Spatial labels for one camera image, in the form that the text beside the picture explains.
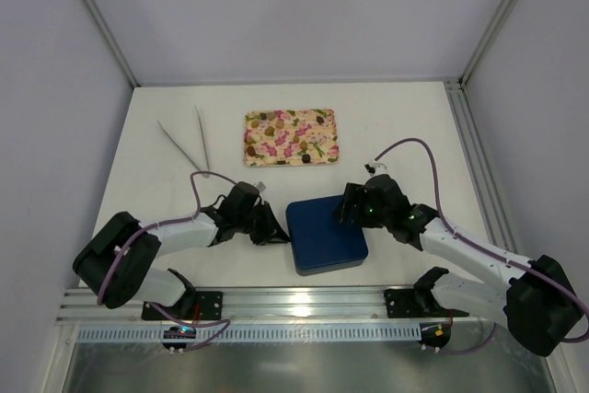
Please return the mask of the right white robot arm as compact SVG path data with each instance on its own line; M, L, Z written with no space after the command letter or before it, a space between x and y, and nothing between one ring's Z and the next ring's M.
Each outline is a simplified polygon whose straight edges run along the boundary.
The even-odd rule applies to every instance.
M334 217L342 225L384 228L397 242L454 263L470 279L447 269L427 271L414 289L425 306L455 309L506 328L531 353L547 357L588 313L562 266L479 244L451 225L439 209L409 201L389 175L347 183Z

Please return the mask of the metal tongs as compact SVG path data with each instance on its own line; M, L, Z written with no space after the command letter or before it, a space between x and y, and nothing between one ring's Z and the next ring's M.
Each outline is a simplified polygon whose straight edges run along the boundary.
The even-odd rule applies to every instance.
M181 105L157 120L162 134L198 171L211 169L202 116L195 104Z

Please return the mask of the dark blue box lid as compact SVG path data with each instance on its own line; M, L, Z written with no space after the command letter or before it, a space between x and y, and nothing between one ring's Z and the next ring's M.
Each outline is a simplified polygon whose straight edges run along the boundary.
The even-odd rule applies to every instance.
M337 222L342 195L291 202L285 211L296 272L302 276L361 265L368 247L361 227Z

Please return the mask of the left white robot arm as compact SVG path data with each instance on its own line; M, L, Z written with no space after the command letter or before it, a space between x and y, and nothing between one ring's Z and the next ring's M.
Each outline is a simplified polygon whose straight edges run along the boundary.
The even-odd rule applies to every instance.
M155 269L154 261L217 246L236 234L256 246L290 241L259 189L240 181L213 204L178 219L143 226L128 212L116 213L75 257L73 271L108 309L137 300L156 318L188 319L199 305L196 287L176 270Z

